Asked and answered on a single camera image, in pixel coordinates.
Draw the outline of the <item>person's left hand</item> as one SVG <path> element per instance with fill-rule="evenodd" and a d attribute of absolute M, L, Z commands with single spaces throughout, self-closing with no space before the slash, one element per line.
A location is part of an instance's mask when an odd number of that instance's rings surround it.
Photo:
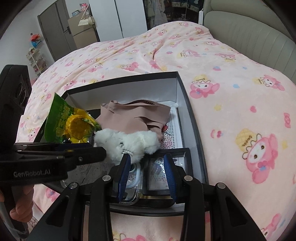
<path fill-rule="evenodd" d="M 13 220 L 27 223 L 33 217 L 33 195 L 34 185 L 22 187 L 20 198 L 16 202 L 16 206 L 10 211 Z"/>

